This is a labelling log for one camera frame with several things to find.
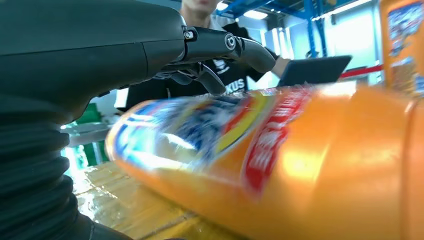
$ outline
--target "fluorescent light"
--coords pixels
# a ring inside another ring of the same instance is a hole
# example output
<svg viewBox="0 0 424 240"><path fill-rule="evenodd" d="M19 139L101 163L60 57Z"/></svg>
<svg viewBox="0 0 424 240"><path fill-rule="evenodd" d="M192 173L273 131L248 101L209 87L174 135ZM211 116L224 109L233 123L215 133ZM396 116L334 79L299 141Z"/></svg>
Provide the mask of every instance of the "fluorescent light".
<svg viewBox="0 0 424 240"><path fill-rule="evenodd" d="M281 50L276 28L272 30L272 41L274 42L274 52L277 56L279 56L281 54Z"/></svg>
<svg viewBox="0 0 424 240"><path fill-rule="evenodd" d="M282 58L284 58L284 59L290 58L289 51L287 51L286 40L284 38L284 32L282 32L282 31L279 32L279 40L280 40L280 45L281 45Z"/></svg>
<svg viewBox="0 0 424 240"><path fill-rule="evenodd" d="M265 30L260 30L260 41L263 47L267 46L267 41L265 40Z"/></svg>
<svg viewBox="0 0 424 240"><path fill-rule="evenodd" d="M357 1L354 1L352 3L349 3L349 4L346 4L346 5L341 6L339 8L336 8L333 11L329 11L329 12L327 12L327 13L321 15L321 16L314 17L314 18L312 18L312 21L317 21L317 20L320 20L320 19L328 18L331 15L339 14L339 13L344 12L346 10L355 8L355 7L359 6L359 5L366 4L366 3L370 2L370 1L371 0L357 0Z"/></svg>
<svg viewBox="0 0 424 240"><path fill-rule="evenodd" d="M222 10L226 9L227 7L228 7L228 4L225 4L225 3L220 2L220 3L218 3L218 5L216 6L216 9L217 9L218 11L222 11Z"/></svg>
<svg viewBox="0 0 424 240"><path fill-rule="evenodd" d="M285 34L287 36L288 52L290 53L290 59L295 59L295 53L293 52L292 38L290 37L290 28L285 28Z"/></svg>
<svg viewBox="0 0 424 240"><path fill-rule="evenodd" d="M255 10L250 10L247 11L243 14L245 17L251 18L251 19L264 19L268 16L268 14L263 13L263 12L259 12L259 11L255 11Z"/></svg>
<svg viewBox="0 0 424 240"><path fill-rule="evenodd" d="M368 3L368 2L370 2L370 1L371 1L371 0L357 0L357 1L354 1L354 2L352 2L352 3L346 4L346 5L342 6L342 7L339 7L339 8L334 9L334 10L332 11L332 14L339 14L339 13L341 13L341 12L344 12L344 11L346 11L346 10L352 9L352 8L357 7L357 6L359 6L359 5L362 5L362 4L365 4L365 3Z"/></svg>

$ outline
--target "white wall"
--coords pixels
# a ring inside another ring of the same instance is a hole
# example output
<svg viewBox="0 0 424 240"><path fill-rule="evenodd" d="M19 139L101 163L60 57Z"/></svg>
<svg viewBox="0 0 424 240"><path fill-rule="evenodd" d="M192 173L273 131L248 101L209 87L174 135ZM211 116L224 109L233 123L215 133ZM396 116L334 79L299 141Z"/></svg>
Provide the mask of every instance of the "white wall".
<svg viewBox="0 0 424 240"><path fill-rule="evenodd" d="M336 24L330 18L324 21L325 39L329 56L352 55L347 69L374 66L381 60L381 27L377 2L368 2L335 15ZM289 16L284 24L290 29L291 45L295 59L304 59L310 50L307 22ZM322 55L318 30L313 29L315 49Z"/></svg>

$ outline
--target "red barrier rope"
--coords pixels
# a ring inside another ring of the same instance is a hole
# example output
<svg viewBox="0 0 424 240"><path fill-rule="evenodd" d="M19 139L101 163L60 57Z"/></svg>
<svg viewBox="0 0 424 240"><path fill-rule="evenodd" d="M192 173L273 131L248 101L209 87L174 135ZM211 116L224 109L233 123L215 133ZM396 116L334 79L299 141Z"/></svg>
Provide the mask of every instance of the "red barrier rope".
<svg viewBox="0 0 424 240"><path fill-rule="evenodd" d="M358 75L362 75L362 74L379 72L379 71L382 71L382 70L383 70L383 65L377 65L377 66L362 68L362 69L358 69L358 70L347 71L347 72L342 73L340 77L341 78L348 78L348 77L358 76Z"/></svg>

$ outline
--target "laptop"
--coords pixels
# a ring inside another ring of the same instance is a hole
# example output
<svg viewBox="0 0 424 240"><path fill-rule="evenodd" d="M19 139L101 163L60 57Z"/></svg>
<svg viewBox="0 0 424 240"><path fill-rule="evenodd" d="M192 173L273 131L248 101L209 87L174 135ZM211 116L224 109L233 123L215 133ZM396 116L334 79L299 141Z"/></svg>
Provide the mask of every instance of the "laptop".
<svg viewBox="0 0 424 240"><path fill-rule="evenodd" d="M352 56L332 56L290 61L277 87L336 82Z"/></svg>

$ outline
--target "black t-shirt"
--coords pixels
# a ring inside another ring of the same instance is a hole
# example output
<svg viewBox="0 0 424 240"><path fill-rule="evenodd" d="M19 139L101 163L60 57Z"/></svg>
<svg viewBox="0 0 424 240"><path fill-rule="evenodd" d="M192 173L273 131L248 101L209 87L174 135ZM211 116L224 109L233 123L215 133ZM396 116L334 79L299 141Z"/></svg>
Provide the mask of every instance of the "black t-shirt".
<svg viewBox="0 0 424 240"><path fill-rule="evenodd" d="M247 29L239 27L236 22L225 25L222 28L237 37L251 39ZM275 53L269 49L268 51L277 59ZM205 61L204 64L221 79L226 88L225 94L246 91L248 89L247 76L257 82L264 75L264 73L260 73L243 63L213 59ZM130 86L126 97L126 106L118 107L118 109L126 111L146 100L185 96L206 96L208 94L205 87L198 81L192 81L188 85L180 85L172 79L151 79Z"/></svg>

